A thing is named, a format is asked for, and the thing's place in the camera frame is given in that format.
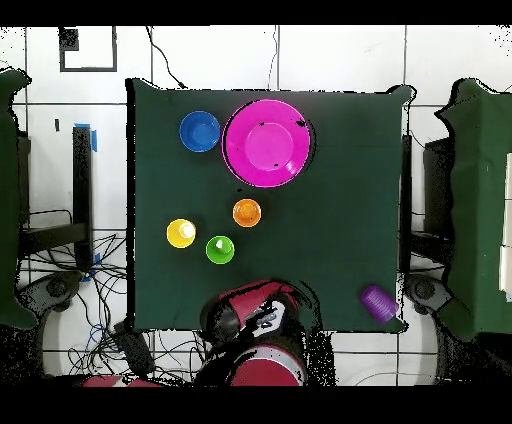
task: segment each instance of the orange cup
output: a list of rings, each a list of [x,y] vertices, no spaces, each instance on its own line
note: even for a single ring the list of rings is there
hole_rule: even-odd
[[[233,219],[242,227],[254,227],[261,219],[261,208],[252,199],[242,199],[233,207]]]

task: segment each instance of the bowl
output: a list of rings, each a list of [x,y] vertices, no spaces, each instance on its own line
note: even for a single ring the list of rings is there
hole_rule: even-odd
[[[180,138],[185,147],[201,153],[212,149],[220,137],[220,125],[211,113],[190,112],[180,124]]]

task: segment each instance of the pink plate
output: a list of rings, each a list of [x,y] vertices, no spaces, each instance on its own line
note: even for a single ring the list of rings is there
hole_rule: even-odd
[[[256,187],[291,181],[309,155],[309,130],[297,109],[279,100],[255,100],[238,109],[222,134],[231,172]]]

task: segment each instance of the floor tile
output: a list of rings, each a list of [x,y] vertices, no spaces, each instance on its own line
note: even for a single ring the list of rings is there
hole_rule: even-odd
[[[386,91],[403,82],[403,25],[281,26],[280,88]]]
[[[431,385],[435,381],[436,367],[437,355],[411,355],[401,353],[398,364],[398,385]]]
[[[334,333],[331,336],[335,352],[396,352],[396,334]]]
[[[493,25],[408,25],[406,83],[419,105],[445,105],[459,78],[496,91],[512,84],[510,29]]]
[[[0,27],[0,69],[25,70],[25,28]],[[25,103],[25,90],[14,96],[14,103]]]
[[[112,233],[95,231],[95,240],[111,235]],[[105,240],[99,240],[94,243],[95,253],[100,253],[100,257],[105,257],[108,243],[101,246],[100,243]],[[104,260],[107,266],[126,266],[126,244],[122,240],[115,240],[114,244],[109,249],[112,252],[117,245],[120,245],[119,249],[115,250],[110,256]],[[106,299],[108,308],[111,314],[111,329],[113,325],[124,318],[126,318],[126,281],[117,280],[116,278],[110,278],[105,272],[98,272],[95,277],[99,281],[98,287],[101,289],[102,296]],[[93,280],[88,282],[81,282],[79,292],[80,296],[87,305],[87,316],[91,321],[91,324],[106,325],[105,311],[103,304],[101,303],[98,295],[98,291]],[[67,350],[75,348],[79,350],[85,350],[87,343],[94,345],[94,340],[89,340],[91,337],[91,326],[87,322],[86,308],[79,296],[73,297],[71,300],[71,306],[64,312],[51,312],[48,321],[46,323],[43,348],[45,350]]]
[[[423,152],[426,143],[448,137],[448,130],[442,121],[434,115],[436,107],[411,108],[409,125],[412,135],[411,174],[412,174],[412,211],[425,213],[425,168]],[[424,216],[412,216],[412,228],[423,230]]]
[[[73,207],[73,126],[90,124],[97,134],[92,152],[93,228],[126,228],[126,107],[29,105],[30,209]],[[59,120],[59,131],[55,127]],[[55,225],[57,215],[41,218]]]
[[[273,34],[274,25],[157,26],[153,41],[165,53],[171,73],[190,89],[266,89],[276,52]],[[178,88],[156,49],[153,58],[153,82]]]
[[[413,303],[405,296],[403,320],[409,327],[398,335],[400,352],[437,352],[437,335],[432,316],[418,314]]]
[[[192,377],[195,376],[194,371],[201,368],[201,358],[196,352],[190,353],[155,353],[155,371],[156,378],[169,379],[169,376],[175,375],[186,381],[191,381],[190,370]]]
[[[123,360],[122,354],[109,354],[110,358],[105,358],[108,366],[115,374],[130,373],[128,363]],[[87,368],[87,355],[84,352],[43,352],[43,368],[46,374],[74,375],[91,374]],[[95,359],[96,368],[91,366],[95,374],[111,375],[112,372],[107,368],[100,358]]]
[[[121,26],[116,27],[116,31],[117,72],[60,72],[58,29],[29,27],[27,73],[32,78],[29,102],[125,103],[125,78],[151,78],[151,45],[142,26]],[[83,49],[65,54],[73,56],[71,62],[75,65],[105,65],[107,60],[99,57],[97,50],[102,45],[111,45],[111,35],[106,34],[105,28],[91,31],[91,28],[78,27],[79,45],[83,45]]]
[[[334,354],[339,386],[395,386],[397,355]]]

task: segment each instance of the white tile floor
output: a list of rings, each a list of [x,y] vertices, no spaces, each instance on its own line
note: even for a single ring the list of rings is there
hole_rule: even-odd
[[[81,49],[66,53],[68,66],[108,66],[109,29],[78,28]],[[155,27],[155,43],[169,60],[171,72],[191,89],[267,88],[374,92],[410,84],[417,91],[410,125],[424,145],[448,135],[434,112],[446,104],[453,82],[478,77],[503,91],[512,85],[512,38],[496,26],[212,26]],[[276,53],[272,72],[271,60]],[[151,48],[144,27],[117,27],[117,72],[59,71],[57,28],[0,28],[0,67],[9,64],[26,70],[32,83],[14,99],[20,129],[32,138],[32,211],[71,208],[71,127],[89,123],[97,130],[98,151],[93,153],[95,238],[126,230],[126,93],[124,79],[144,78],[163,88],[177,87],[160,54]],[[59,119],[60,131],[55,130]],[[413,210],[424,211],[422,147],[413,143]],[[66,222],[64,214],[34,217],[32,225]],[[413,228],[422,229],[421,216]],[[109,258],[125,266],[125,249]],[[415,265],[428,267],[421,259]],[[31,262],[31,268],[48,265]],[[44,273],[21,275],[21,284]],[[118,281],[115,289],[126,286]],[[93,323],[100,320],[98,295],[91,283],[80,294]],[[126,295],[108,298],[113,319],[123,318]],[[335,334],[336,377],[340,385],[429,384],[435,374],[437,343],[433,322],[418,315],[407,299],[402,317],[408,330],[396,335]],[[189,366],[186,344],[190,332],[161,331],[149,337],[157,365],[165,369]],[[90,337],[85,309],[79,298],[70,309],[51,314],[44,337],[47,371],[66,374],[72,363],[68,349],[81,352]],[[192,365],[199,365],[197,354]],[[119,371],[127,367],[117,364]],[[404,374],[397,377],[396,372]]]

